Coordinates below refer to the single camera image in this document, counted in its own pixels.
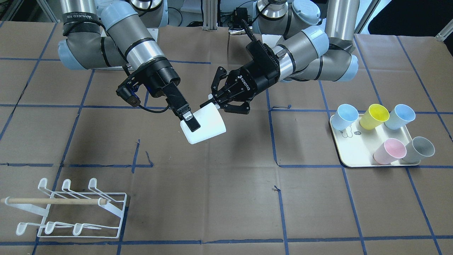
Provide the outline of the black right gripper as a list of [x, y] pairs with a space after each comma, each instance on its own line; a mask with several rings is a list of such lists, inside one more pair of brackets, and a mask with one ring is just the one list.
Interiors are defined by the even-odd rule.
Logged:
[[[143, 63], [129, 77], [139, 84], [143, 84], [152, 97], [180, 94], [177, 88], [180, 77], [167, 58], [155, 58]], [[200, 128], [200, 124], [193, 113], [184, 114], [184, 123], [191, 132]]]

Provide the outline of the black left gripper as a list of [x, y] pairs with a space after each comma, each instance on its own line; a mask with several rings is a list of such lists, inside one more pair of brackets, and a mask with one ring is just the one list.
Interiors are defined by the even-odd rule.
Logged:
[[211, 84], [209, 99], [200, 105], [200, 108], [209, 103], [219, 105], [219, 98], [224, 93], [219, 84], [226, 79], [228, 99], [230, 101], [243, 102], [241, 105], [225, 103], [221, 105], [227, 113], [248, 114], [251, 101], [257, 94], [274, 85], [280, 77], [280, 65], [278, 58], [272, 49], [261, 41], [253, 41], [246, 46], [252, 60], [241, 68], [227, 72], [223, 67], [218, 67]]

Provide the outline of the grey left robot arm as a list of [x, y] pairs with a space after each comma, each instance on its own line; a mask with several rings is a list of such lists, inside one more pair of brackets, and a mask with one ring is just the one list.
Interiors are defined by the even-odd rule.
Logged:
[[350, 81], [358, 72], [353, 55], [358, 0], [329, 0], [325, 28], [319, 7], [310, 0], [258, 0], [256, 18], [241, 27], [251, 39], [252, 60], [227, 72], [219, 67], [211, 94], [201, 108], [213, 104], [225, 112], [248, 114], [251, 100], [270, 86], [296, 80]]

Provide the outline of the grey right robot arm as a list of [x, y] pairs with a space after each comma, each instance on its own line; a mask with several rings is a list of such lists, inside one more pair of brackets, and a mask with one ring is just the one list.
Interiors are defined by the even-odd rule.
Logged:
[[144, 85], [152, 97], [166, 97], [168, 108], [194, 132], [200, 124], [177, 86], [180, 77], [143, 24], [125, 1], [108, 4], [100, 16], [94, 0], [62, 0], [63, 35], [58, 44], [61, 62], [69, 69], [126, 66], [133, 73], [116, 94], [133, 107], [141, 107], [136, 95]]

